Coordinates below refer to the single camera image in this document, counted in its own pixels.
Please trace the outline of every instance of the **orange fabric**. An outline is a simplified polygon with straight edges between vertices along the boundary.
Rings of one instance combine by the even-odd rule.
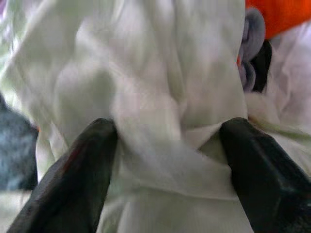
[[[311,0],[246,0],[254,6],[266,23],[266,39],[311,19]]]

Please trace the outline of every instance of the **black plastic part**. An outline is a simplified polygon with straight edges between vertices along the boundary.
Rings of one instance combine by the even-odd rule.
[[[243,118],[224,123],[220,138],[254,232],[311,233],[310,178],[281,146]]]
[[[112,121],[91,123],[49,168],[8,233],[95,233],[117,140]]]

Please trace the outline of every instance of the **wrinkled fabric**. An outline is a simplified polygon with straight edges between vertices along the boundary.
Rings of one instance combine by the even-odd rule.
[[[244,11],[243,0],[45,0],[26,24],[0,89],[40,128],[39,179],[94,119],[116,123],[121,140],[97,232],[251,233],[221,123],[249,114],[291,156],[309,148],[308,134],[279,127],[275,103],[243,93]]]
[[[264,42],[266,28],[259,10],[246,9],[242,44],[239,50],[238,69],[244,92],[251,92],[256,82],[256,70],[251,60],[259,53]]]

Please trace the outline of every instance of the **black fabric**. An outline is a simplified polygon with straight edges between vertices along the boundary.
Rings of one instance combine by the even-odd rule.
[[[254,232],[310,233],[310,179],[281,146],[243,118],[225,122],[220,138]]]
[[[262,92],[267,84],[268,71],[272,58],[272,47],[268,40],[265,40],[257,56],[251,60],[256,72],[256,80],[253,91]]]

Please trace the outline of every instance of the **white fabric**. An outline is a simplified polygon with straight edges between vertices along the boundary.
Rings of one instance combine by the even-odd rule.
[[[247,107],[276,137],[289,129],[270,99],[245,99],[243,22],[244,0],[44,0],[0,79],[41,130],[39,178],[87,124],[111,117],[121,140],[98,232],[253,232],[215,132]]]

